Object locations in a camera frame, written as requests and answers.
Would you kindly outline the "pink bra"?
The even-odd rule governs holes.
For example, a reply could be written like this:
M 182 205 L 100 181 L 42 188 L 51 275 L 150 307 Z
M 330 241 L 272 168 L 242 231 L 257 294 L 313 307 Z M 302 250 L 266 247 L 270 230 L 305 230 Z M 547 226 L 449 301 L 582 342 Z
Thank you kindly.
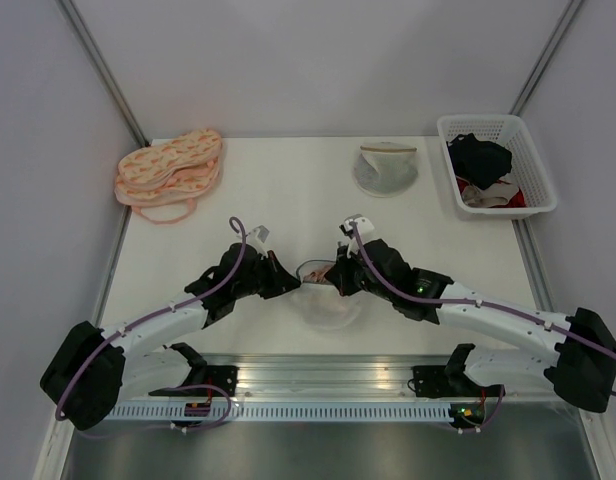
M 332 269 L 330 265 L 322 265 L 307 273 L 303 277 L 305 283 L 327 285 L 330 281 L 326 278 L 327 273 Z

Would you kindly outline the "blue-zipper white mesh laundry bag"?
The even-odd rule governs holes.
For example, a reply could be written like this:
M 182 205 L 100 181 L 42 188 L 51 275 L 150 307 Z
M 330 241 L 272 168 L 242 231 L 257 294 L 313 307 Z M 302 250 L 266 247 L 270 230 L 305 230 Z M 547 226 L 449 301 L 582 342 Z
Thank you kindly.
M 343 329 L 359 317 L 363 299 L 358 296 L 341 296 L 331 282 L 320 285 L 303 281 L 307 273 L 322 265 L 333 267 L 335 262 L 313 259 L 297 267 L 295 276 L 301 286 L 291 292 L 290 302 L 306 324 L 321 330 Z

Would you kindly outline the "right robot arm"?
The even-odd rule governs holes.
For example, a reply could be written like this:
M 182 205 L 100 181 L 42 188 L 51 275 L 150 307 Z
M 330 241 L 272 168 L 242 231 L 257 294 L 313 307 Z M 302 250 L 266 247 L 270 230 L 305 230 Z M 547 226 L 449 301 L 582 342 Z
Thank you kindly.
M 357 252 L 346 246 L 325 275 L 343 296 L 374 294 L 406 318 L 462 328 L 507 344 L 505 350 L 465 343 L 444 370 L 447 388 L 466 395 L 479 387 L 547 390 L 582 410 L 603 413 L 616 378 L 616 340 L 601 317 L 540 312 L 499 304 L 450 277 L 411 267 L 383 240 Z

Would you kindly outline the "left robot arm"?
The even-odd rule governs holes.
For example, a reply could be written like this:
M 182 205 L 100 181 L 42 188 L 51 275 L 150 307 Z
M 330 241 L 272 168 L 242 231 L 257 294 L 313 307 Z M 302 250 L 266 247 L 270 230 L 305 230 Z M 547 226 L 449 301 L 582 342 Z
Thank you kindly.
M 107 328 L 88 321 L 72 327 L 40 387 L 54 402 L 56 419 L 79 431 L 98 425 L 126 399 L 159 390 L 197 395 L 206 384 L 206 363 L 181 337 L 217 323 L 242 298 L 268 300 L 300 285 L 273 251 L 233 244 L 169 305 Z

